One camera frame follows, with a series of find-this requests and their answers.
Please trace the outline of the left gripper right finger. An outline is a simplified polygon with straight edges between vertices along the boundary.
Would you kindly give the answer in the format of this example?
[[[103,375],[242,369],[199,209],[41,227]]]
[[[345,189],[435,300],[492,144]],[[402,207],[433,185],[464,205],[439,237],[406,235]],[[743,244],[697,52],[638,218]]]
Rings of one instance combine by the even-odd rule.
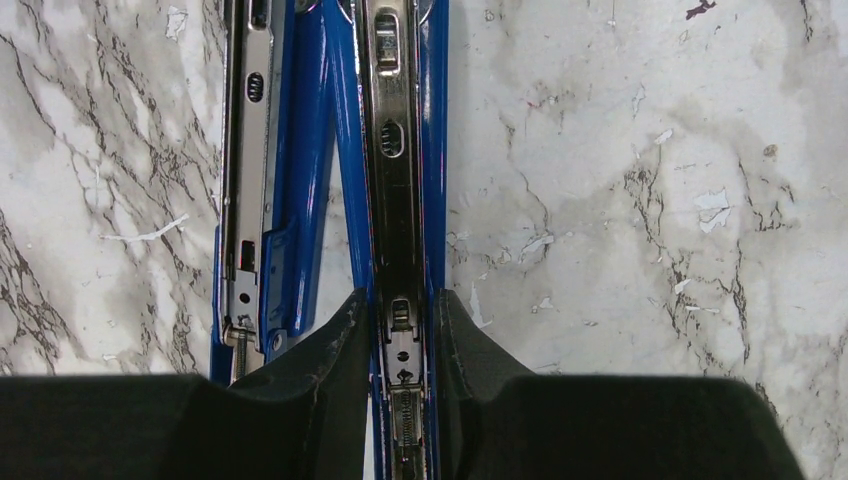
[[[443,479],[799,479],[766,403],[727,378],[544,375],[434,299]]]

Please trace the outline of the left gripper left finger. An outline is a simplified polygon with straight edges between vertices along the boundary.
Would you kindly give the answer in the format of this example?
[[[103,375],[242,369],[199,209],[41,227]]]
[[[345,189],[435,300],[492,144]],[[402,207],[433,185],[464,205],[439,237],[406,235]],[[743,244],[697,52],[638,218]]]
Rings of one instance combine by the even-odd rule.
[[[358,479],[369,376],[366,293],[221,387],[198,375],[1,381],[5,479]]]

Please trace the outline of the blue stapler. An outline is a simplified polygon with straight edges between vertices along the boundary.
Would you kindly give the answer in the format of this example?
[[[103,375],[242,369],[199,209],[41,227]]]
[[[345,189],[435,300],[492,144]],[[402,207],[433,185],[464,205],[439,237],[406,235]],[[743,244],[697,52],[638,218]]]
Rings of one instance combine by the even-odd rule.
[[[431,308],[445,282],[449,5],[227,1],[210,376],[314,324],[329,169],[366,292],[380,479],[438,475]]]

